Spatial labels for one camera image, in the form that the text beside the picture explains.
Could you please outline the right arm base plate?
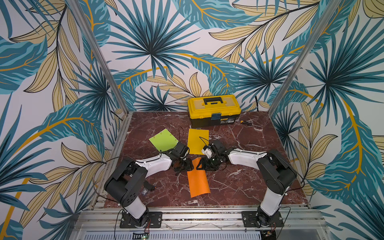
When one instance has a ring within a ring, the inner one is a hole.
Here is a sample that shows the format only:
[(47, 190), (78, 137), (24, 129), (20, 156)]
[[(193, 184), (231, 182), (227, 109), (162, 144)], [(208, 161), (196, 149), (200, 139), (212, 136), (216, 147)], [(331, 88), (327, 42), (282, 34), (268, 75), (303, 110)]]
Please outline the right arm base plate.
[(269, 216), (262, 211), (241, 212), (242, 221), (246, 228), (283, 227), (284, 221), (279, 211)]

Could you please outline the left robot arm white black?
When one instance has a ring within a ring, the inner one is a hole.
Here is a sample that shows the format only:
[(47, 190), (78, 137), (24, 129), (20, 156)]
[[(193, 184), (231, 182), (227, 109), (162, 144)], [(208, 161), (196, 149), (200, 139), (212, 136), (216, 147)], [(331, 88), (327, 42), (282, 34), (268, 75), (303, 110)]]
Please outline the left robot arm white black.
[(169, 168), (174, 168), (176, 173), (191, 171), (194, 167), (192, 160), (187, 157), (189, 153), (190, 149), (179, 142), (172, 149), (148, 159), (123, 157), (106, 181), (104, 190), (123, 207), (124, 214), (136, 226), (143, 226), (149, 220), (149, 211), (140, 200), (139, 192), (143, 187), (150, 191), (155, 189), (146, 178)]

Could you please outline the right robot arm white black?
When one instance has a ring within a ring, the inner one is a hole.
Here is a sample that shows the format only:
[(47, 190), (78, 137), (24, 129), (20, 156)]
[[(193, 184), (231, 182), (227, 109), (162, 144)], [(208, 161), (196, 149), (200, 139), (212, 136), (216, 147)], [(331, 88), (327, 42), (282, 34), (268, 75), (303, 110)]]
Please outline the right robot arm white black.
[(214, 140), (202, 149), (205, 155), (198, 163), (197, 170), (217, 171), (222, 164), (241, 165), (261, 172), (267, 190), (250, 221), (260, 227), (277, 223), (281, 202), (296, 180), (298, 173), (277, 150), (252, 152), (235, 147), (226, 148), (219, 140)]

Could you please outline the yellow paper sheet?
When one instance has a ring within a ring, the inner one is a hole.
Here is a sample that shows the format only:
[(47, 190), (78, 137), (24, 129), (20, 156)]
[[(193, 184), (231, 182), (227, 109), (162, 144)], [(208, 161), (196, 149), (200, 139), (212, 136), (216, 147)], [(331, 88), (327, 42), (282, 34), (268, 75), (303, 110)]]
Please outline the yellow paper sheet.
[(209, 130), (189, 129), (188, 148), (191, 155), (202, 155), (202, 150), (208, 143)]

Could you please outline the orange paper sheet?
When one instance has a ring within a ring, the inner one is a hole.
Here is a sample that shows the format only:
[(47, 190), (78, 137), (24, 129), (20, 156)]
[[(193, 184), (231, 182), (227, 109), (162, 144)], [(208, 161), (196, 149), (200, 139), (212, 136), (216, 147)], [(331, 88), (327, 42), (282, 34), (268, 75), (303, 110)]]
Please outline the orange paper sheet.
[(196, 170), (201, 159), (202, 158), (194, 159), (192, 161), (194, 169), (187, 172), (191, 198), (211, 193), (206, 171)]

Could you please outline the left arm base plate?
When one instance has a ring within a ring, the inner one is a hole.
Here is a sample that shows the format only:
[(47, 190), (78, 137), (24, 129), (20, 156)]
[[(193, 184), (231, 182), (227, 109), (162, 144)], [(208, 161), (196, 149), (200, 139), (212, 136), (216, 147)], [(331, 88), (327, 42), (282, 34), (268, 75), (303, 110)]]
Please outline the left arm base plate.
[(159, 229), (162, 224), (163, 213), (162, 212), (148, 212), (146, 211), (140, 218), (135, 219), (130, 213), (123, 212), (120, 223), (121, 229), (133, 229), (133, 228), (150, 228)]

